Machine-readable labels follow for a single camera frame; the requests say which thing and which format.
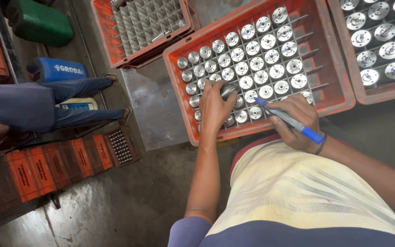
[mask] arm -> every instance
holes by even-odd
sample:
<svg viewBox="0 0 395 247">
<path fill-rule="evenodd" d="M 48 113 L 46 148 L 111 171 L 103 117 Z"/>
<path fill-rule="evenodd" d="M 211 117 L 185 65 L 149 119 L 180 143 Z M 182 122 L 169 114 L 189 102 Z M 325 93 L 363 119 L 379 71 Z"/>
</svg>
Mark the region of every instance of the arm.
<svg viewBox="0 0 395 247">
<path fill-rule="evenodd" d="M 197 149 L 195 173 L 188 194 L 184 217 L 197 216 L 213 224 L 217 219 L 220 194 L 219 161 L 217 159 L 217 132 L 227 119 L 236 102 L 236 94 L 225 102 L 220 97 L 222 82 L 211 86 L 205 83 L 199 109 L 202 119 L 200 141 Z"/>
<path fill-rule="evenodd" d="M 301 94 L 289 96 L 280 102 L 272 102 L 267 106 L 287 112 L 305 126 L 317 133 L 321 132 L 318 113 L 310 106 Z M 280 134 L 282 140 L 294 149 L 315 153 L 319 145 L 312 143 L 296 131 L 292 131 L 277 116 L 270 118 L 271 123 Z M 332 137 L 328 137 L 320 156 L 339 162 L 356 172 L 364 179 L 395 212 L 395 169 L 381 161 L 375 160 L 359 151 L 350 148 Z"/>
</svg>

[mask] blue plastic jerry can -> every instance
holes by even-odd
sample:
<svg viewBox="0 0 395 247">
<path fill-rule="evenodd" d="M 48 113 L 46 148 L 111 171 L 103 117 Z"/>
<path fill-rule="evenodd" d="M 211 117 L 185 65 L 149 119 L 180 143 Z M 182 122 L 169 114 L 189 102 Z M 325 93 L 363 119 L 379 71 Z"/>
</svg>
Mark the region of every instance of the blue plastic jerry can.
<svg viewBox="0 0 395 247">
<path fill-rule="evenodd" d="M 35 58 L 27 65 L 29 78 L 36 82 L 68 81 L 88 78 L 85 66 L 62 59 Z"/>
</svg>

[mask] green plastic jerry can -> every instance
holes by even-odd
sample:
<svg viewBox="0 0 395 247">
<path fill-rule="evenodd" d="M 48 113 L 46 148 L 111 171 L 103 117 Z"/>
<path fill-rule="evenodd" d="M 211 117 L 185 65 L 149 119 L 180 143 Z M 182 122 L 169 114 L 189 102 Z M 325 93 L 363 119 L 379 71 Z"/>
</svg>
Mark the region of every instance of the green plastic jerry can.
<svg viewBox="0 0 395 247">
<path fill-rule="evenodd" d="M 66 15 L 33 0 L 11 0 L 5 15 L 13 33 L 25 40 L 63 47 L 74 37 Z"/>
</svg>

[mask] blue marker pen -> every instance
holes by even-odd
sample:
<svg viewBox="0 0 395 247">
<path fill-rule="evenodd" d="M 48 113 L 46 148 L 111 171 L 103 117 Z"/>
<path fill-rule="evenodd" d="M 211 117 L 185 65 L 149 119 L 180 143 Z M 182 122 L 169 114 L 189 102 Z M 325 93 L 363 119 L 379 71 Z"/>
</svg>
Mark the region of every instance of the blue marker pen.
<svg viewBox="0 0 395 247">
<path fill-rule="evenodd" d="M 266 104 L 268 104 L 268 102 L 266 100 L 264 100 L 262 98 L 257 98 L 257 97 L 254 97 L 254 99 L 258 105 L 260 105 L 261 107 L 265 107 L 267 110 L 269 110 L 273 114 L 277 115 L 277 117 L 281 118 L 284 122 L 287 122 L 290 126 L 293 126 L 295 130 L 297 130 L 298 132 L 303 134 L 305 137 L 307 137 L 312 142 L 316 143 L 317 145 L 319 145 L 323 142 L 324 138 L 320 134 L 318 134 L 318 133 L 314 132 L 313 130 L 309 129 L 308 127 L 304 126 L 302 123 L 295 120 L 293 117 L 287 115 L 286 113 L 284 113 L 280 110 L 267 108 Z"/>
</svg>

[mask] hand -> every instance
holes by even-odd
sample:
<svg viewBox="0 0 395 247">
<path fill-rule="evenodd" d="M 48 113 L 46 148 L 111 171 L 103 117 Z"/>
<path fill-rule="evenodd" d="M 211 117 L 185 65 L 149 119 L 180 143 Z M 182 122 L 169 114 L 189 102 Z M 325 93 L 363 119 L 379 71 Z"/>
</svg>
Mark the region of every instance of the hand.
<svg viewBox="0 0 395 247">
<path fill-rule="evenodd" d="M 222 81 L 205 82 L 204 92 L 199 102 L 200 117 L 202 123 L 200 124 L 201 137 L 217 137 L 217 131 L 222 124 L 227 120 L 228 115 L 234 108 L 237 100 L 237 93 L 233 92 L 227 101 L 223 101 L 220 97 L 220 88 Z"/>
<path fill-rule="evenodd" d="M 324 132 L 320 130 L 318 113 L 315 107 L 311 106 L 302 94 L 290 95 L 282 101 L 271 102 L 267 104 L 266 107 L 286 112 L 303 125 L 319 133 L 321 136 L 324 136 Z M 320 145 L 310 141 L 295 129 L 289 128 L 286 123 L 276 115 L 270 117 L 270 121 L 275 130 L 280 134 L 283 142 L 289 147 L 304 150 L 309 153 L 315 153 L 320 147 Z"/>
</svg>

